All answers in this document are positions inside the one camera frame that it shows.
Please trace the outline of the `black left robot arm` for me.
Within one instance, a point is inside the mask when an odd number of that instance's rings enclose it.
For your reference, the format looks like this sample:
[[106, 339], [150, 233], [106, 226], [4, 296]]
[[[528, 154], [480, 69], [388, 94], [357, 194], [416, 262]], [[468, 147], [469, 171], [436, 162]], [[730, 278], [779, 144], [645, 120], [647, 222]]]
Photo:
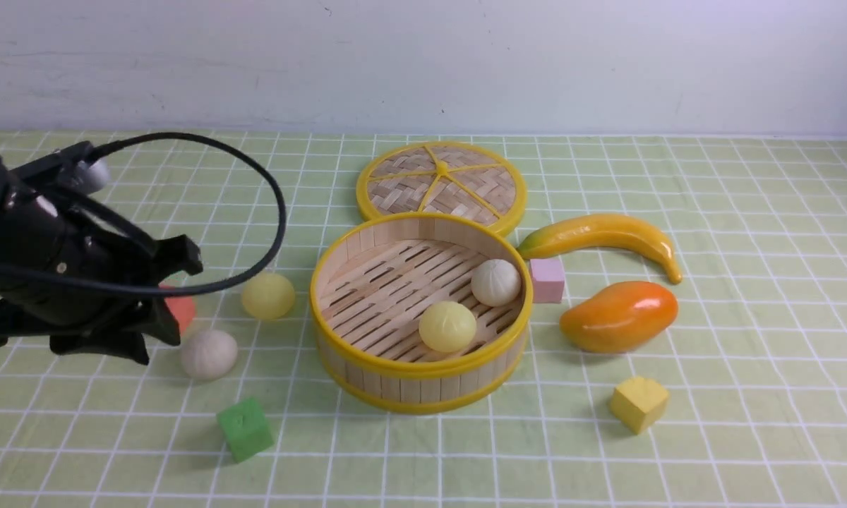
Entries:
[[[149, 289], [171, 274], [201, 273], [200, 249], [188, 236], [155, 240], [90, 197], [108, 179], [89, 142], [12, 170], [0, 157], [0, 265], [63, 282]], [[98, 293], [0, 274], [0, 348], [14, 337], [48, 337], [56, 355], [100, 354], [146, 365], [146, 337], [178, 346], [182, 332], [164, 296]]]

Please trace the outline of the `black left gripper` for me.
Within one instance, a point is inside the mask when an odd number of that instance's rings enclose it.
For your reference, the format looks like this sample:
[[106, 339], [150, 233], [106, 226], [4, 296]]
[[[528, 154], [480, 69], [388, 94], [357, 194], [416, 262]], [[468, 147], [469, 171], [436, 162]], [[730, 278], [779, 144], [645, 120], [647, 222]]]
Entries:
[[187, 235], [153, 241], [149, 249], [147, 234], [74, 190], [10, 187], [0, 204], [0, 332], [62, 332], [49, 338], [56, 355], [148, 365], [144, 337], [181, 344], [179, 323], [164, 300], [130, 303], [69, 281], [121, 285], [143, 276], [162, 283], [203, 270], [200, 248]]

